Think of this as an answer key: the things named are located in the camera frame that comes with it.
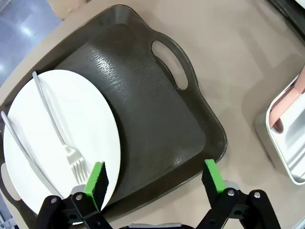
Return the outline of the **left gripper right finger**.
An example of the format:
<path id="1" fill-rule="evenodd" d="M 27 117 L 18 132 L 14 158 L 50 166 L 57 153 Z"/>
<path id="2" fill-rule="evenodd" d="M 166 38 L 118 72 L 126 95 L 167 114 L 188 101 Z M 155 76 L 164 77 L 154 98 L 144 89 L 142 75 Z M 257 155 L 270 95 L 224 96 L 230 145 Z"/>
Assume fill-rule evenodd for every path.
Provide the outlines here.
<path id="1" fill-rule="evenodd" d="M 203 164 L 202 183 L 211 206 L 199 229 L 222 229 L 237 219 L 244 229 L 279 229 L 281 226 L 267 194 L 261 189 L 245 194 L 226 186 L 213 159 Z"/>

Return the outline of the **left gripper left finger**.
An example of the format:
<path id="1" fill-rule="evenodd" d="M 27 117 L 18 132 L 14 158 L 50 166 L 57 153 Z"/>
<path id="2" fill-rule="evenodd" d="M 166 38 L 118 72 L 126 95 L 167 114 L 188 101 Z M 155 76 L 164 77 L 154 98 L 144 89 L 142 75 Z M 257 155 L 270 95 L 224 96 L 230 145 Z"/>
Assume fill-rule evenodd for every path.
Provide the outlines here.
<path id="1" fill-rule="evenodd" d="M 68 229 L 80 222 L 88 229 L 110 229 L 101 213 L 108 184 L 105 163 L 95 163 L 86 185 L 74 187 L 65 199 L 55 195 L 44 199 L 35 228 Z"/>

